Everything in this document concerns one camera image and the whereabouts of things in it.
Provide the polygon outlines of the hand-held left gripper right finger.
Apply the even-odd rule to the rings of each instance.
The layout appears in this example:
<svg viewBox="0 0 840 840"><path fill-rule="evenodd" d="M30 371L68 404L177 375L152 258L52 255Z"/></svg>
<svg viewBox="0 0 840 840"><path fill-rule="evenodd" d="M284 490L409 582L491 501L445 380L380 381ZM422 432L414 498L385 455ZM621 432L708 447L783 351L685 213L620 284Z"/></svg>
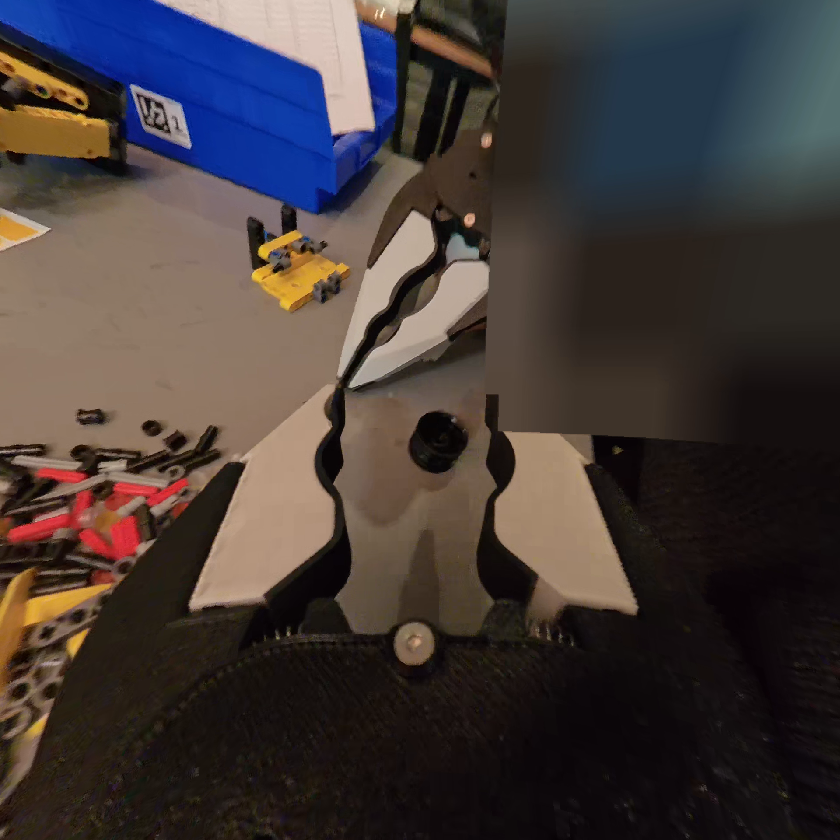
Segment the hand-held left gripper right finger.
<svg viewBox="0 0 840 840"><path fill-rule="evenodd" d="M569 607L636 616L591 480L592 459L556 433L505 432L499 397L486 398L486 468L494 487L478 543L479 581L525 627L558 627Z"/></svg>

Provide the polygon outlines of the wooden side table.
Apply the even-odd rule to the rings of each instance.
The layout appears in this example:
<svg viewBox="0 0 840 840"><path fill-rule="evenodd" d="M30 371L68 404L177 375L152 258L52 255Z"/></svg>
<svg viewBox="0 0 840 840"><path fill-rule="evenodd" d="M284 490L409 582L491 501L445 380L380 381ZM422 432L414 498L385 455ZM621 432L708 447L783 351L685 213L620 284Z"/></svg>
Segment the wooden side table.
<svg viewBox="0 0 840 840"><path fill-rule="evenodd" d="M496 76L475 17L504 2L356 2L360 21L391 40L389 149L417 162L442 154L495 105Z"/></svg>

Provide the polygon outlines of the small yellow toy assembly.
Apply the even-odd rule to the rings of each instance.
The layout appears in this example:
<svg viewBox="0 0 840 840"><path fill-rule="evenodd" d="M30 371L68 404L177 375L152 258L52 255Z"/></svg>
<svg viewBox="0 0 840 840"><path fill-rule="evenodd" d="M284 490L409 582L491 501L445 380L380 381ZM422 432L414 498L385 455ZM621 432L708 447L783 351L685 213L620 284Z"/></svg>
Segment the small yellow toy assembly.
<svg viewBox="0 0 840 840"><path fill-rule="evenodd" d="M310 301L326 302L350 278L347 265L324 255L327 242L299 230L293 206L284 204L280 209L279 235L252 216L247 217L246 234L250 277L285 312L295 312Z"/></svg>

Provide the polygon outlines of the pile of toy building parts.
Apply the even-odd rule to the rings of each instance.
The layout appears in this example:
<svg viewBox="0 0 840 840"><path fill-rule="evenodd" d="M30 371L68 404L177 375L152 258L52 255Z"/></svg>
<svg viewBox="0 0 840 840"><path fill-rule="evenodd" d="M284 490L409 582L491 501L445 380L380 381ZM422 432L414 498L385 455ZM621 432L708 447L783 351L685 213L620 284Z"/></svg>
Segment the pile of toy building parts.
<svg viewBox="0 0 840 840"><path fill-rule="evenodd" d="M2 806L31 768L67 671L106 601L203 487L219 427L158 448L1 447Z"/></svg>

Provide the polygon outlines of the black toy wheel rim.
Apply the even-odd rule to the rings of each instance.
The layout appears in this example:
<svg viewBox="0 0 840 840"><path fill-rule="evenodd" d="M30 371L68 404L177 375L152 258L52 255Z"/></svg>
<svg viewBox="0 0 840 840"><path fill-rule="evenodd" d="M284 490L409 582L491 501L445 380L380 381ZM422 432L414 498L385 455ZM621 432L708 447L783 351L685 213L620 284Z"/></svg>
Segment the black toy wheel rim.
<svg viewBox="0 0 840 840"><path fill-rule="evenodd" d="M432 411L422 415L408 442L414 464L429 474L449 471L469 442L466 427L456 415Z"/></svg>

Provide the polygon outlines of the blue plastic bin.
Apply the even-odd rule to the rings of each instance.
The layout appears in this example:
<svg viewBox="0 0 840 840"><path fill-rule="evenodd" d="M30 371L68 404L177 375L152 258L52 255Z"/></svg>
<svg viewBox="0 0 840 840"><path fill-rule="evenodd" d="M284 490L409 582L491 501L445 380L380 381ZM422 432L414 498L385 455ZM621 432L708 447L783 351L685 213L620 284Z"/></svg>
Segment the blue plastic bin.
<svg viewBox="0 0 840 840"><path fill-rule="evenodd" d="M396 43L360 23L374 128L333 135L318 72L158 2L2 2L2 24L119 82L129 142L320 213L391 138Z"/></svg>

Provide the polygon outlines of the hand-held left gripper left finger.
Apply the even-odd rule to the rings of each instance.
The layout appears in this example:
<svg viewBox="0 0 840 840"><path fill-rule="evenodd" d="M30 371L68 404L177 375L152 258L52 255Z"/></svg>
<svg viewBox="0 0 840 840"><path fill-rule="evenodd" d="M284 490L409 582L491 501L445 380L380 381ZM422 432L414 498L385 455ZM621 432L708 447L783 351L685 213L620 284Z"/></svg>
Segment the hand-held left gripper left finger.
<svg viewBox="0 0 840 840"><path fill-rule="evenodd" d="M333 599L350 575L343 503L344 390L325 385L236 463L234 494L198 576L191 613L265 607L297 630L311 602Z"/></svg>

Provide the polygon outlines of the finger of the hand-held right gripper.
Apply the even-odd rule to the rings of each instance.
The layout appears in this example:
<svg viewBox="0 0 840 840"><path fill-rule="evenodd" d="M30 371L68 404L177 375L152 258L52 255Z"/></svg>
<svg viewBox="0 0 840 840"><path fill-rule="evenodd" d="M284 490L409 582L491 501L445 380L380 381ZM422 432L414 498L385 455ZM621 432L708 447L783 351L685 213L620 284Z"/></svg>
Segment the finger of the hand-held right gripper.
<svg viewBox="0 0 840 840"><path fill-rule="evenodd" d="M438 275L424 305L399 321L387 341L364 357L347 387L354 390L384 380L418 361L435 361L461 333L487 320L489 263L457 260Z"/></svg>
<svg viewBox="0 0 840 840"><path fill-rule="evenodd" d="M342 388L350 388L365 357L394 320L408 293L431 274L439 251L432 219L412 211L366 269L339 359L337 379Z"/></svg>

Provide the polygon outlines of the orange instruction sheet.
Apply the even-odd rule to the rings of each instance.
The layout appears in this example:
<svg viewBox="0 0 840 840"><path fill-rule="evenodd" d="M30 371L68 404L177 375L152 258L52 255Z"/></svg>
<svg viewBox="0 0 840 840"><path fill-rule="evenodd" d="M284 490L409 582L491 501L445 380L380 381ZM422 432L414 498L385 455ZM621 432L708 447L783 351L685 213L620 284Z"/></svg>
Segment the orange instruction sheet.
<svg viewBox="0 0 840 840"><path fill-rule="evenodd" d="M1 208L1 252L33 241L50 232L50 227Z"/></svg>

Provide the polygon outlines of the yellow toy vehicle model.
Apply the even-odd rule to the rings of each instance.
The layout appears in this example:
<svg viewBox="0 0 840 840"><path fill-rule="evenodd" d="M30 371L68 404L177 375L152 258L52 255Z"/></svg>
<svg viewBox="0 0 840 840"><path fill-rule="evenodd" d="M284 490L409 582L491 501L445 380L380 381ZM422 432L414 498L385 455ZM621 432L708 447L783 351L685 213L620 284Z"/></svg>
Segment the yellow toy vehicle model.
<svg viewBox="0 0 840 840"><path fill-rule="evenodd" d="M120 175L128 166L127 108L120 82L2 26L3 158L89 161Z"/></svg>

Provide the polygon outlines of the white paper sheet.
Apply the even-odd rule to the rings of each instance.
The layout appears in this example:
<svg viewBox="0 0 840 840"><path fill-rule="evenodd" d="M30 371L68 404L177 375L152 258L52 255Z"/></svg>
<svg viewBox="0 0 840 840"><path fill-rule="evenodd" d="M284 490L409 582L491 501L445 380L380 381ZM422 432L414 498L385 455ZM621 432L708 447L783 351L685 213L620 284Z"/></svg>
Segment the white paper sheet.
<svg viewBox="0 0 840 840"><path fill-rule="evenodd" d="M361 27L353 1L162 4L317 70L332 134L374 130Z"/></svg>

